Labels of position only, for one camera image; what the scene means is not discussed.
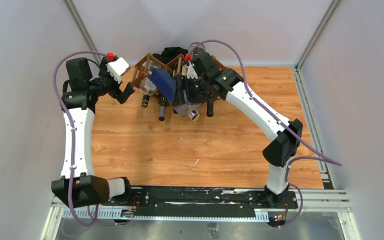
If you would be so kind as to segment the blue square water bottle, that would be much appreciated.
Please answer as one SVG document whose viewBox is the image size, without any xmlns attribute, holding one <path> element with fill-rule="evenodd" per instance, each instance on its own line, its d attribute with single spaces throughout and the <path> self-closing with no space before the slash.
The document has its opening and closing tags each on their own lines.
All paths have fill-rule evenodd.
<svg viewBox="0 0 384 240">
<path fill-rule="evenodd" d="M 180 117 L 196 121 L 200 117 L 198 104 L 190 101 L 186 80 L 182 75 L 172 77 L 163 68 L 155 68 L 150 77 L 150 81 Z"/>
</svg>

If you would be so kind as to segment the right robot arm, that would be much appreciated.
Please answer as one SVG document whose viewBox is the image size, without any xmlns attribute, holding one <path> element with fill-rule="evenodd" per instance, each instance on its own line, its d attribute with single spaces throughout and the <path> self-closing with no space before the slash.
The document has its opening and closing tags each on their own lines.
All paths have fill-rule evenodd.
<svg viewBox="0 0 384 240">
<path fill-rule="evenodd" d="M 269 165 L 262 201 L 272 209 L 291 204 L 288 199 L 290 163 L 301 145 L 303 123 L 278 113 L 252 92 L 245 74 L 223 66 L 209 53 L 186 54 L 184 60 L 187 74 L 177 79 L 179 95 L 186 98 L 184 102 L 202 104 L 220 98 L 251 119 L 270 141 L 262 150 Z"/>
</svg>

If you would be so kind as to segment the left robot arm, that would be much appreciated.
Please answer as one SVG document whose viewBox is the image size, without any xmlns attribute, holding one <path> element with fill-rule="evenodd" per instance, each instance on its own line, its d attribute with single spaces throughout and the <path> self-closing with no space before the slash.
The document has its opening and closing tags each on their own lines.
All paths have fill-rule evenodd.
<svg viewBox="0 0 384 240">
<path fill-rule="evenodd" d="M 122 207 L 133 201 L 133 191 L 126 177 L 105 179 L 95 175 L 92 161 L 92 128 L 99 97 L 109 95 L 120 104 L 134 92 L 128 83 L 120 90 L 122 76 L 130 65 L 108 53 L 98 64 L 93 77 L 91 59 L 78 57 L 67 60 L 68 74 L 62 87 L 62 107 L 66 127 L 65 154 L 60 179 L 51 183 L 51 191 L 66 206 L 73 208 L 105 204 L 114 201 Z"/>
</svg>

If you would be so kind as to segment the dark wine bottle silver cap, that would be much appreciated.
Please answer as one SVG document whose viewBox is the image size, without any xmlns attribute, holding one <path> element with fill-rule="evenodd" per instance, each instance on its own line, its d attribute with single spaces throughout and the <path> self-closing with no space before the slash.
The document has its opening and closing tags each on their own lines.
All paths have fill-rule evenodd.
<svg viewBox="0 0 384 240">
<path fill-rule="evenodd" d="M 163 95 L 160 95 L 158 98 L 158 104 L 160 106 L 158 120 L 163 122 L 166 118 L 167 107 L 170 105 L 170 103 Z"/>
</svg>

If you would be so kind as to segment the small clear liquor bottle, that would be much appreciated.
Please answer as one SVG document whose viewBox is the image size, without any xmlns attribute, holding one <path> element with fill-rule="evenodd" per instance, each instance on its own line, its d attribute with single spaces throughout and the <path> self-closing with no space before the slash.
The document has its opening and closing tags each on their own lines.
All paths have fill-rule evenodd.
<svg viewBox="0 0 384 240">
<path fill-rule="evenodd" d="M 147 108 L 149 105 L 151 96 L 157 93 L 157 87 L 154 85 L 154 83 L 150 80 L 149 77 L 145 77 L 140 82 L 139 86 L 140 86 L 140 89 L 143 91 L 141 107 Z"/>
</svg>

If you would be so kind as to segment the clear wine bottle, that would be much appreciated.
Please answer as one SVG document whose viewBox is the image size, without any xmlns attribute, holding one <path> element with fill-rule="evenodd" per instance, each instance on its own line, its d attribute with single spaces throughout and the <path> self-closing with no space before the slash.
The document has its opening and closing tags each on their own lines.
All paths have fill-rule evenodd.
<svg viewBox="0 0 384 240">
<path fill-rule="evenodd" d="M 202 53 L 205 53 L 206 52 L 206 47 L 204 44 L 199 44 L 198 41 L 196 42 L 192 42 L 190 45 L 189 45 L 189 48 L 188 48 L 188 53 L 190 53 L 190 55 L 194 58 L 194 57 L 197 57 L 199 55 L 201 55 Z"/>
</svg>

